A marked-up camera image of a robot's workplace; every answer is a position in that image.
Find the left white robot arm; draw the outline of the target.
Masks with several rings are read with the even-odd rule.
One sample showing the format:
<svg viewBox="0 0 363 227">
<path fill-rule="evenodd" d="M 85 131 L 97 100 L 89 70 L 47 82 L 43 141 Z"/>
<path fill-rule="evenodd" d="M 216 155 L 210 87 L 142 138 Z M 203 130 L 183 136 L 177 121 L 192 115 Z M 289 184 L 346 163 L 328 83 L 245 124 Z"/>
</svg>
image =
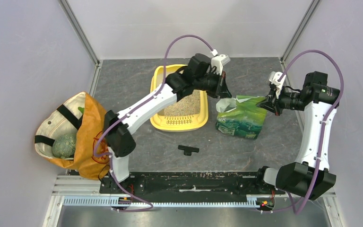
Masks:
<svg viewBox="0 0 363 227">
<path fill-rule="evenodd" d="M 226 54 L 209 58 L 197 53 L 187 65 L 165 74 L 164 82 L 134 105 L 105 114 L 102 139 L 108 146 L 111 187 L 116 192 L 124 193 L 129 188 L 129 155 L 136 147 L 132 135 L 144 122 L 195 90 L 205 91 L 213 98 L 231 98 L 224 72 L 229 61 Z"/>
</svg>

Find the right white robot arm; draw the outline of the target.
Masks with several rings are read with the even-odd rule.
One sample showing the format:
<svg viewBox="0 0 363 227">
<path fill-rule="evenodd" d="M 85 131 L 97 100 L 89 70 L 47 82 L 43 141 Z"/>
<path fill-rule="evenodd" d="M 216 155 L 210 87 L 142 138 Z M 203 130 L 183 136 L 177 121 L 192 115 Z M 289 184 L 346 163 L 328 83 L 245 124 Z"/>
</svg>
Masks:
<svg viewBox="0 0 363 227">
<path fill-rule="evenodd" d="M 332 105 L 337 100 L 339 89 L 327 86 L 328 76 L 322 72 L 311 72 L 305 76 L 301 90 L 286 91 L 281 72 L 269 75 L 270 92 L 257 107 L 276 116 L 284 109 L 302 111 L 305 122 L 302 142 L 296 160 L 279 169 L 264 166 L 254 180 L 259 193 L 267 193 L 274 186 L 286 192 L 305 197 L 311 188 L 314 173 L 317 177 L 311 188 L 309 200 L 315 200 L 336 183 L 336 175 L 329 172 L 328 144 L 331 124 L 337 112 Z"/>
</svg>

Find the yellow litter box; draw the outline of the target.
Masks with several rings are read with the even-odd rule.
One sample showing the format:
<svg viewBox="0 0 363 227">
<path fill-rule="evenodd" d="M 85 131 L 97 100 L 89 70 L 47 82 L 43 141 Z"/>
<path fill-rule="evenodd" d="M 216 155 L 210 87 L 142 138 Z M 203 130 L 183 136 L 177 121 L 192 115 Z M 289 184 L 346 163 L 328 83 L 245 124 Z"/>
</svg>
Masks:
<svg viewBox="0 0 363 227">
<path fill-rule="evenodd" d="M 191 95 L 156 113 L 150 123 L 162 131 L 192 131 L 207 123 L 208 112 L 206 92 L 194 90 Z"/>
</svg>

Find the green litter bag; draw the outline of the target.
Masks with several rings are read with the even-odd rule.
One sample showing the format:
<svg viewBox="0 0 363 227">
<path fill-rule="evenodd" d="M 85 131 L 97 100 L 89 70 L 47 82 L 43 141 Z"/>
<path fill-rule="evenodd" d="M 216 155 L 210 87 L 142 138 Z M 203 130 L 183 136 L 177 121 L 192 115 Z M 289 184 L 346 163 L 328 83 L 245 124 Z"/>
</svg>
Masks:
<svg viewBox="0 0 363 227">
<path fill-rule="evenodd" d="M 220 99 L 216 104 L 216 129 L 226 135 L 256 139 L 265 121 L 267 110 L 257 107 L 262 96 L 237 95 Z"/>
</svg>

